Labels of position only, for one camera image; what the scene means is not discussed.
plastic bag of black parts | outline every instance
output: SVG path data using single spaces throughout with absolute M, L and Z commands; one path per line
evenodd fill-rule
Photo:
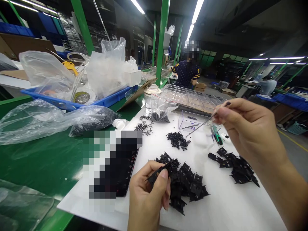
M 84 131 L 100 130 L 113 123 L 120 115 L 103 106 L 82 106 L 65 111 L 41 99 L 21 104 L 0 120 L 0 145 L 24 143 L 58 132 L 72 130 L 69 136 Z
M 78 110 L 69 112 L 70 117 L 75 121 L 70 137 L 81 136 L 84 131 L 98 131 L 113 123 L 115 119 L 121 117 L 120 114 L 115 113 L 113 110 L 102 107 L 90 105 L 87 107 L 81 107 Z
M 151 120 L 158 123 L 170 123 L 168 114 L 177 109 L 176 102 L 164 96 L 152 94 L 152 116 Z

clear acrylic box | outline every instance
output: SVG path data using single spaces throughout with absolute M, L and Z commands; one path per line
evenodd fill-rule
M 204 115 L 199 115 L 195 114 L 192 112 L 187 112 L 187 111 L 182 111 L 181 115 L 179 117 L 178 125 L 179 125 L 179 130 L 186 131 L 186 132 L 192 132 L 201 124 L 203 124 L 205 121 L 207 121 L 210 117 L 204 116 Z M 219 125 L 213 124 L 212 121 L 210 120 L 206 124 L 203 125 L 204 128 L 203 130 L 206 131 L 206 133 L 211 134 L 211 128 L 216 127 L 217 131 L 220 130 Z

white work table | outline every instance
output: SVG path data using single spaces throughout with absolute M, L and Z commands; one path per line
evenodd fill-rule
M 130 121 L 125 130 L 134 130 L 140 123 L 140 116 L 145 115 L 144 108 Z M 170 207 L 169 211 L 161 210 L 160 230 L 286 230 L 273 202 L 265 191 L 261 182 L 260 188 L 254 183 L 235 184 L 230 177 L 231 168 L 219 168 L 219 164 L 208 158 L 208 153 L 218 155 L 216 151 L 221 147 L 214 145 L 211 137 L 202 135 L 202 128 L 188 136 L 187 140 L 192 143 L 188 150 L 182 151 L 173 148 L 166 135 L 169 132 L 181 131 L 184 136 L 188 132 L 178 130 L 180 114 L 168 115 L 170 123 L 153 124 L 153 134 L 143 136 L 142 147 L 139 148 L 133 174 L 139 171 L 150 159 L 160 157 L 166 152 L 171 158 L 178 158 L 180 163 L 190 165 L 193 173 L 203 175 L 202 183 L 206 185 L 209 196 L 200 201 L 189 202 L 189 198 L 182 197 L 187 205 L 181 213 Z M 222 127 L 219 133 L 227 133 Z M 204 143 L 209 144 L 210 149 L 204 149 Z M 233 144 L 225 144 L 223 147 L 238 156 Z M 127 230 L 129 212 L 129 192 L 124 198 L 115 200 L 89 199 L 90 181 L 85 176 L 72 188 L 72 190 L 60 202 L 58 208 L 77 216 L 92 220 L 99 224 L 116 230 Z M 106 211 L 106 205 L 111 203 L 114 210 Z

fingernail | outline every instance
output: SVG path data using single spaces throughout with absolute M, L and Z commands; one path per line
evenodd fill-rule
M 167 178 L 168 178 L 168 171 L 167 171 L 167 169 L 163 169 L 163 170 L 160 172 L 160 175 L 161 175 L 162 178 L 167 179 Z
M 230 114 L 231 110 L 227 107 L 221 107 L 217 110 L 219 116 L 225 118 Z

tape roll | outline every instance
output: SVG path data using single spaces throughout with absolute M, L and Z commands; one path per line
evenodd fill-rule
M 74 102 L 84 105 L 90 105 L 96 101 L 97 97 L 94 91 L 86 87 L 78 87 L 74 96 Z

